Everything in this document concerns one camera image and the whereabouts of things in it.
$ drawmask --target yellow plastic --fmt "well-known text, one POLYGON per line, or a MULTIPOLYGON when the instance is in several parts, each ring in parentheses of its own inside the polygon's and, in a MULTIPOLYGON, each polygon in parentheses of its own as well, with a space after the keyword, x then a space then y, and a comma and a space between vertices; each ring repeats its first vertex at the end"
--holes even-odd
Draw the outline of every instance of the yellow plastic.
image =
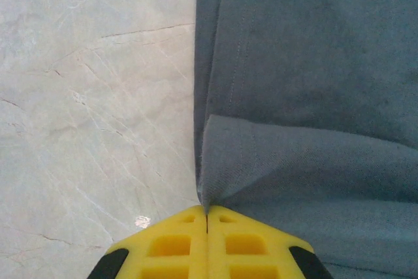
POLYGON ((207 221, 191 207, 115 245, 129 254, 116 279, 303 279, 288 235, 232 210, 213 206, 207 221))

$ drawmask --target white marble tile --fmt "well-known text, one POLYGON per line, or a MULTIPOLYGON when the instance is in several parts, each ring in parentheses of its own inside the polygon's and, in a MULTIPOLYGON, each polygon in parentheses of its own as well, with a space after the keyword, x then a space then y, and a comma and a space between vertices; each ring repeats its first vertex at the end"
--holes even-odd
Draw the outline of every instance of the white marble tile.
POLYGON ((195 0, 0 0, 0 273, 85 278, 197 204, 195 0))

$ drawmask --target black rubber edge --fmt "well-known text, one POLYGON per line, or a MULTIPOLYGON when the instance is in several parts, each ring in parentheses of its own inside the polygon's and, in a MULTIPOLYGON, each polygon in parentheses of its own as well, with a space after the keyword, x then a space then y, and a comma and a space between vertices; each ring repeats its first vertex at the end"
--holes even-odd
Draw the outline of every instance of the black rubber edge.
POLYGON ((106 254, 100 258, 87 279, 116 279, 128 254, 129 251, 126 248, 120 248, 106 254))
POLYGON ((333 279, 314 253, 299 246, 292 246, 289 251, 306 279, 333 279))

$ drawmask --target gray pants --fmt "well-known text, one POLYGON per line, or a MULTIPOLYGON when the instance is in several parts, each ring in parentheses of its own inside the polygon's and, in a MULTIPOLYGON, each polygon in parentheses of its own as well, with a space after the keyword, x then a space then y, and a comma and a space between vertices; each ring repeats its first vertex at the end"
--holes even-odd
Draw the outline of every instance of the gray pants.
POLYGON ((197 0, 202 204, 418 278, 418 0, 197 0))

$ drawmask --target gray fabric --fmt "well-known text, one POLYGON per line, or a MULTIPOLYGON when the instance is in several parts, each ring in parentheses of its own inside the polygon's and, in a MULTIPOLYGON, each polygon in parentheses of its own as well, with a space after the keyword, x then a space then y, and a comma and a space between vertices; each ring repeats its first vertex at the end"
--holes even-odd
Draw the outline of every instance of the gray fabric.
POLYGON ((417 0, 197 0, 203 205, 305 238, 336 278, 418 278, 417 20, 417 0))

